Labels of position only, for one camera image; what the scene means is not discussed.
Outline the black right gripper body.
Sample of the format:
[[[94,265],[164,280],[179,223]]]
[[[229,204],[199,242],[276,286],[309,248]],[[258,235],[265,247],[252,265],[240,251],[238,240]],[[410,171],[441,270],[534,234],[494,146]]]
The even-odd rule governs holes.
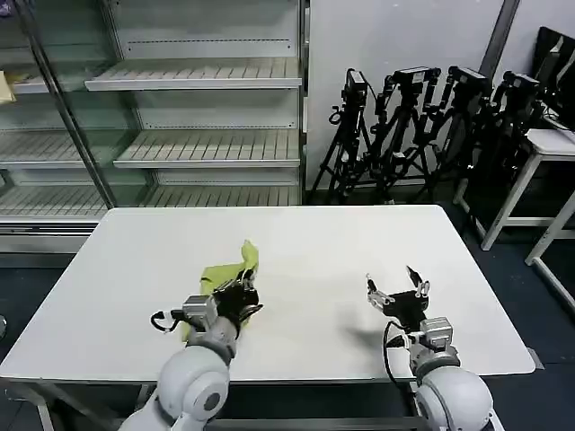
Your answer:
[[[419,330],[426,320],[427,308],[428,297],[411,290],[391,295],[389,303],[384,305],[384,315],[397,319],[404,330]]]

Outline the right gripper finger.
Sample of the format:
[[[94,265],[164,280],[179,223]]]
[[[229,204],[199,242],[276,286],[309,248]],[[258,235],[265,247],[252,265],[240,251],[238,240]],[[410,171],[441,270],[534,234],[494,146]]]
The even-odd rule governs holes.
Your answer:
[[[424,280],[421,275],[410,266],[406,268],[409,278],[415,287],[415,296],[426,298],[429,295],[429,281]]]
[[[384,308],[392,303],[392,297],[381,292],[370,276],[369,273],[366,274],[367,279],[367,300],[375,308]]]

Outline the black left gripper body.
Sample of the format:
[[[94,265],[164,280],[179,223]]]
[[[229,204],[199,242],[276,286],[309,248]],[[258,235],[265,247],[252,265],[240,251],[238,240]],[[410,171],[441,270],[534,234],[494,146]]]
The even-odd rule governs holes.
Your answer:
[[[256,289],[243,290],[241,295],[213,295],[219,316],[229,321],[246,321],[261,309]]]

